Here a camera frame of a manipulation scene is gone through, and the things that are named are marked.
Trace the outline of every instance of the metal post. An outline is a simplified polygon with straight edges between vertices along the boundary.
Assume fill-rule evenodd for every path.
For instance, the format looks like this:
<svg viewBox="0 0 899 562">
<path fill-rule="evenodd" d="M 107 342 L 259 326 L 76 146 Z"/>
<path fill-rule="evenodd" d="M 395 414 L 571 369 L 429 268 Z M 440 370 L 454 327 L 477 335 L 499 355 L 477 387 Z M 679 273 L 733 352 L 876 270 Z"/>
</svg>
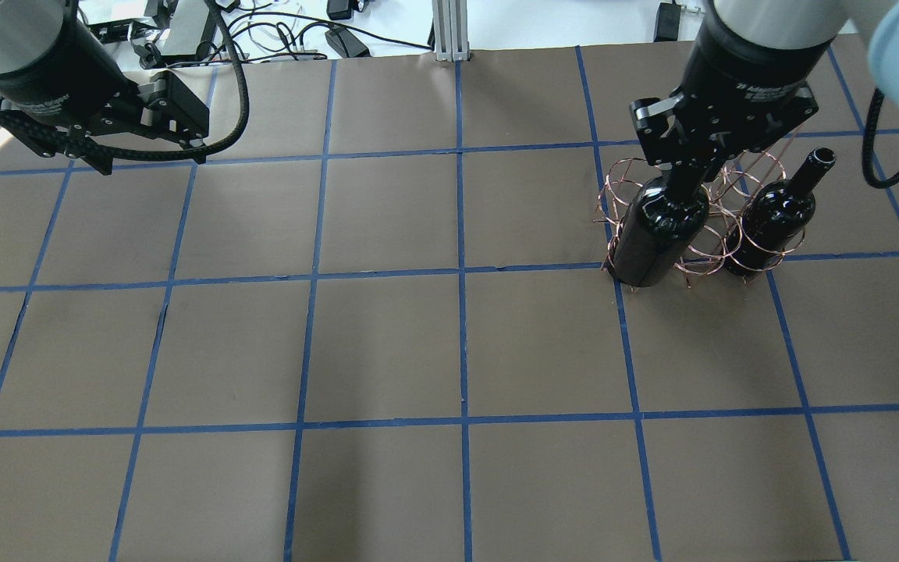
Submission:
<svg viewBox="0 0 899 562">
<path fill-rule="evenodd" d="M 467 0 L 432 0 L 432 29 L 435 31 L 435 60 L 470 59 Z"/>
</svg>

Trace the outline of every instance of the metal bracket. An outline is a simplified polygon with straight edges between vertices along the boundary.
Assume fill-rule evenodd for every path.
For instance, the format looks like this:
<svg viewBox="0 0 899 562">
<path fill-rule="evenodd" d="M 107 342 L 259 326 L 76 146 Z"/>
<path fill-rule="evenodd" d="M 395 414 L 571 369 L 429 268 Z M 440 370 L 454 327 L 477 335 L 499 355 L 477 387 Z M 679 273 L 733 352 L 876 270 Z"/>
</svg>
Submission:
<svg viewBox="0 0 899 562">
<path fill-rule="evenodd" d="M 467 0 L 432 0 L 432 32 L 435 35 L 435 60 L 471 59 L 467 41 Z"/>
</svg>

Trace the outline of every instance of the wine bottle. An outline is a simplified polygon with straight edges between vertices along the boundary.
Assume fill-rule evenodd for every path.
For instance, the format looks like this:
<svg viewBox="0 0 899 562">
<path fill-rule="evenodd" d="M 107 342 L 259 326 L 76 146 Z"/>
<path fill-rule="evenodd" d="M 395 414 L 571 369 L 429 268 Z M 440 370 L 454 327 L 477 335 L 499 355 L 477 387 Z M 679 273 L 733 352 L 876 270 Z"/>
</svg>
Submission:
<svg viewBox="0 0 899 562">
<path fill-rule="evenodd" d="M 606 264 L 631 287 L 657 284 L 699 235 L 709 216 L 702 160 L 673 167 L 643 185 L 627 210 L 620 242 Z"/>
<path fill-rule="evenodd" d="M 756 193 L 741 214 L 743 239 L 740 225 L 727 235 L 727 248 L 737 248 L 724 264 L 727 271 L 754 277 L 778 259 L 778 252 L 813 218 L 817 203 L 811 190 L 834 163 L 831 149 L 815 149 L 792 178 L 770 183 Z"/>
</svg>

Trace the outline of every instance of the bottle body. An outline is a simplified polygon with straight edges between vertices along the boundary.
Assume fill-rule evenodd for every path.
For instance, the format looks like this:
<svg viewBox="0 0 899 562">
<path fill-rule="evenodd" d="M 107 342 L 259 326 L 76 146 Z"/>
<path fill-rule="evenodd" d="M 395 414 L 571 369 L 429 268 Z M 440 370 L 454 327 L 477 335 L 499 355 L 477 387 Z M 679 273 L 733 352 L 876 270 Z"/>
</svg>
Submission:
<svg viewBox="0 0 899 562">
<path fill-rule="evenodd" d="M 741 215 L 740 226 L 727 235 L 727 248 L 737 248 L 724 268 L 741 277 L 753 277 L 770 267 L 781 252 L 814 216 L 817 203 L 812 193 L 790 193 L 786 182 L 767 185 Z"/>
<path fill-rule="evenodd" d="M 699 235 L 709 216 L 703 189 L 688 198 L 670 197 L 663 178 L 643 186 L 627 210 L 627 221 L 607 269 L 631 287 L 656 285 Z"/>
</svg>

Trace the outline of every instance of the black bottle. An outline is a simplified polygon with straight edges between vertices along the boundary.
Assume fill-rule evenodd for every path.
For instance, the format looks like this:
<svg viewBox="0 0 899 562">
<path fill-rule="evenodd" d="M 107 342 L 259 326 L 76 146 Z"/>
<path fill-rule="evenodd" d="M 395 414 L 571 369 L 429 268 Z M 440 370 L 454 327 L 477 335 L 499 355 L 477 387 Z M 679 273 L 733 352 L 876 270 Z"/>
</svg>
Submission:
<svg viewBox="0 0 899 562">
<path fill-rule="evenodd" d="M 640 189 L 627 210 L 609 274 L 631 287 L 657 284 L 696 238 L 709 214 L 702 189 L 706 167 L 692 161 L 672 168 Z"/>
<path fill-rule="evenodd" d="M 817 203 L 810 191 L 834 163 L 831 149 L 815 149 L 792 178 L 770 183 L 755 195 L 741 215 L 747 237 L 724 264 L 727 271 L 754 277 L 778 259 L 773 252 L 783 250 L 813 218 Z M 739 236 L 739 227 L 734 227 L 727 236 L 727 248 L 737 248 Z"/>
</svg>

